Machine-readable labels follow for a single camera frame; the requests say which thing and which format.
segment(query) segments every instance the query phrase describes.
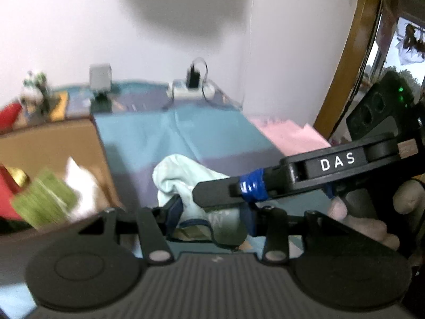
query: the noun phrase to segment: yellow object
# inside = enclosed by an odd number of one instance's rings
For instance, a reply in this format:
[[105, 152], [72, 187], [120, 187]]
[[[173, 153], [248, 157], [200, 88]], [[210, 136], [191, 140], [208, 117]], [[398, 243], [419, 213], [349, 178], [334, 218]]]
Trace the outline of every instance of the yellow object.
[[60, 101], [50, 113], [51, 121], [61, 121], [65, 119], [66, 107], [67, 107], [68, 98], [69, 98], [68, 92], [67, 91], [57, 92], [56, 96], [59, 97]]
[[28, 181], [28, 176], [24, 173], [23, 170], [11, 167], [6, 167], [6, 170], [9, 172], [19, 187], [22, 188], [25, 186], [26, 182]]

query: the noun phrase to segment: white cable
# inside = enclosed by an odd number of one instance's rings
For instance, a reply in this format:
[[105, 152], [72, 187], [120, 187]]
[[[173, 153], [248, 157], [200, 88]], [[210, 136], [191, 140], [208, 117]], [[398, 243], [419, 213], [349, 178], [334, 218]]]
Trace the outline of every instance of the white cable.
[[248, 70], [248, 61], [251, 58], [251, 48], [252, 48], [252, 11], [254, 10], [254, 2], [255, 2], [255, 0], [251, 0], [251, 10], [249, 12], [249, 47], [248, 47], [248, 56], [246, 57], [246, 61], [245, 61], [244, 76], [242, 78], [241, 109], [243, 109], [243, 107], [244, 107], [244, 101], [245, 101], [245, 83], [246, 83], [247, 70]]

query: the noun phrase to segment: cardboard box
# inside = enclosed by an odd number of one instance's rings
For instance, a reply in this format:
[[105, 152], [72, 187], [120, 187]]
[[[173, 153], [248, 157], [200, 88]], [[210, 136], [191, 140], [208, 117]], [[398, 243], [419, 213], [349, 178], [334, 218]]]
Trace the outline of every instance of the cardboard box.
[[29, 126], [0, 135], [0, 163], [22, 169], [30, 180], [45, 167], [63, 177], [70, 156], [96, 177], [110, 206], [121, 206], [103, 145], [89, 118]]

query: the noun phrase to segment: purple stripe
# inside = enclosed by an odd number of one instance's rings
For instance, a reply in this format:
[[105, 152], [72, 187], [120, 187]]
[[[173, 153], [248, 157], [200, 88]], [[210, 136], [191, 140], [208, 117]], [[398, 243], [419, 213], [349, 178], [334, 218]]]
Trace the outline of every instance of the purple stripe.
[[[200, 163], [207, 168], [232, 177], [249, 173], [258, 168], [277, 165], [282, 157], [283, 155], [278, 149], [271, 148], [266, 151], [206, 159]], [[136, 173], [112, 174], [118, 196], [127, 209], [153, 208], [158, 205], [158, 189], [152, 180], [155, 166], [156, 164], [152, 164]]]

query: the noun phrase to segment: white wall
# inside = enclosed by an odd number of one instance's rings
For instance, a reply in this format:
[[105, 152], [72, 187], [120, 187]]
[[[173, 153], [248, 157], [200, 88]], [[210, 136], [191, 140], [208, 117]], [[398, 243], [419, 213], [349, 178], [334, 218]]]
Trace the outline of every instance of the white wall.
[[51, 85], [171, 81], [204, 57], [248, 114], [312, 123], [332, 81], [356, 0], [0, 0], [0, 106], [29, 69]]

